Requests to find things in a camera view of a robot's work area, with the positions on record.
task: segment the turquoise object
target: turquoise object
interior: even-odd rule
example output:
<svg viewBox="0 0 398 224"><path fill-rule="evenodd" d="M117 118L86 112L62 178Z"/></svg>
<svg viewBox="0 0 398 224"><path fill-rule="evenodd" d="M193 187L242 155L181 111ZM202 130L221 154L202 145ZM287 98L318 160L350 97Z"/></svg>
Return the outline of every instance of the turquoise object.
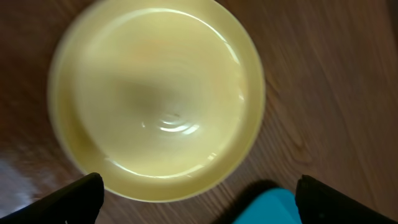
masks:
<svg viewBox="0 0 398 224"><path fill-rule="evenodd" d="M258 196L233 224L302 224L294 194L268 190Z"/></svg>

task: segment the tabletop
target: tabletop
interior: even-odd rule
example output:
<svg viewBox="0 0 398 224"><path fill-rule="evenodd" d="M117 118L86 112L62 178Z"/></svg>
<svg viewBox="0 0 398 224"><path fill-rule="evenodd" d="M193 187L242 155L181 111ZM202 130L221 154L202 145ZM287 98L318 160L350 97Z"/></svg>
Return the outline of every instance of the tabletop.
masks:
<svg viewBox="0 0 398 224"><path fill-rule="evenodd" d="M0 1L0 217L82 177L49 123L47 74L93 0ZM106 192L97 223L216 223L248 186L311 175L398 220L398 1L219 0L253 39L266 110L252 150L215 188L145 203Z"/></svg>

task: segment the bowl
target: bowl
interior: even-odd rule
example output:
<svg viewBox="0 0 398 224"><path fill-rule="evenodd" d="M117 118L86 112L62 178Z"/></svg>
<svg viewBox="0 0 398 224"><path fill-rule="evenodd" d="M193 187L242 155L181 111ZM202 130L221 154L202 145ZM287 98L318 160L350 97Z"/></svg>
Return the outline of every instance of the bowl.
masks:
<svg viewBox="0 0 398 224"><path fill-rule="evenodd" d="M213 0L96 2L58 46L48 89L74 164L146 202L226 178L257 136L264 96L253 42Z"/></svg>

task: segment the table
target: table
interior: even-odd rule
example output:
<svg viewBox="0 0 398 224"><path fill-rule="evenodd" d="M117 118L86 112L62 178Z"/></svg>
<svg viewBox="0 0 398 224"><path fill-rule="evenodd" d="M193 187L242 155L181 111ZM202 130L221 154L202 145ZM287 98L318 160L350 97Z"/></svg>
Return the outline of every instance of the table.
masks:
<svg viewBox="0 0 398 224"><path fill-rule="evenodd" d="M174 203L106 192L97 223L216 223L251 183L309 174L398 220L398 1L219 0L251 35L267 105L249 156L222 184ZM0 217L82 176L54 138L47 72L92 0L0 1Z"/></svg>

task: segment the wood grain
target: wood grain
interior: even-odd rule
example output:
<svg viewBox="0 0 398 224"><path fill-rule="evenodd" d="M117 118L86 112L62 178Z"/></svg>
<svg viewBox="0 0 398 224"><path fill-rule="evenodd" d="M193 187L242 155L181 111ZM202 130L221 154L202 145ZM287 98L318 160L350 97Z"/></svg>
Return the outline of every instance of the wood grain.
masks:
<svg viewBox="0 0 398 224"><path fill-rule="evenodd" d="M46 82L57 42L91 2L0 1L0 217L81 177L53 136ZM181 202L107 192L97 223L211 223L251 183L295 190L301 174L398 220L398 4L219 2L264 65L267 106L250 155L222 184Z"/></svg>

